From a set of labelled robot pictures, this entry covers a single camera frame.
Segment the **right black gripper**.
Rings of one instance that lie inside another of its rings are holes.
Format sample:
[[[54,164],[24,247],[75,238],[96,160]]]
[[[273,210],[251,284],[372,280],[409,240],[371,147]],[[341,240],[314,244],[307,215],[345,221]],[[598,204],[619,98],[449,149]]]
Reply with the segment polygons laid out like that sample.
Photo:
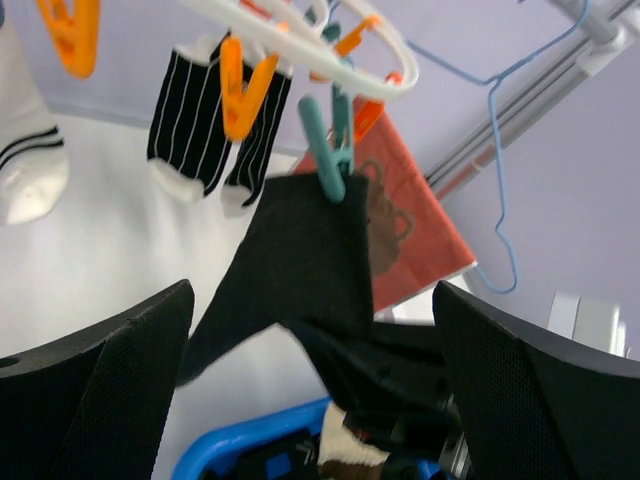
[[[434,326],[374,323],[364,339],[302,321],[289,329],[358,440],[417,461],[425,478],[469,478],[470,455]]]

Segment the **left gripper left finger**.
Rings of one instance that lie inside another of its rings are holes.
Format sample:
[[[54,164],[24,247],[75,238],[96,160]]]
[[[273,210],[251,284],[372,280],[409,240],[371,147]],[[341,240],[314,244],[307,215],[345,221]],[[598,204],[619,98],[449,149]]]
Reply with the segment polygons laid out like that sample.
[[[148,479],[194,308],[181,280],[1,360],[4,479]]]

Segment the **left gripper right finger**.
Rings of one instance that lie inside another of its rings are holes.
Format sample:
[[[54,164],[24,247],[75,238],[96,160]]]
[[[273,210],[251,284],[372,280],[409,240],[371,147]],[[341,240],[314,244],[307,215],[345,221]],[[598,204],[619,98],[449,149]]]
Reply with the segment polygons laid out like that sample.
[[[636,479],[639,364],[441,281],[449,382],[478,479]]]

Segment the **black white pinstripe sock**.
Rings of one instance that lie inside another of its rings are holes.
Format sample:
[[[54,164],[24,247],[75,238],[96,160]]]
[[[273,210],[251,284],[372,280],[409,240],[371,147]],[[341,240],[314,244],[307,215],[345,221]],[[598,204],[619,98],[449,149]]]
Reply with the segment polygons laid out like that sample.
[[[293,66],[282,60],[248,136],[234,141],[223,126],[219,56],[222,42],[203,35],[174,47],[158,96],[147,142],[147,162],[174,198],[197,203],[221,189],[225,215],[239,216],[259,199],[292,83]]]

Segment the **white oval clip hanger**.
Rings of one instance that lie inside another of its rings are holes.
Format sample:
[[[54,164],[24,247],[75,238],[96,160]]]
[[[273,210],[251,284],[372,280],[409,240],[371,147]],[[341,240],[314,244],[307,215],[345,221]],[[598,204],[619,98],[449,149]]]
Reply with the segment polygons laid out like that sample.
[[[303,64],[311,71],[369,99],[395,101],[415,87],[419,79],[419,66],[413,53],[394,26],[368,2],[344,1],[342,4],[363,18],[374,15],[380,19],[376,33],[393,51],[403,69],[403,79],[399,84],[387,83],[361,68],[349,67],[322,38],[324,27],[308,23],[304,13],[295,5],[283,1],[263,1],[261,4],[271,10],[276,19],[288,24],[289,29],[279,29],[275,23],[257,16],[236,1],[183,3],[200,15],[227,25],[234,33],[257,41],[289,61]]]

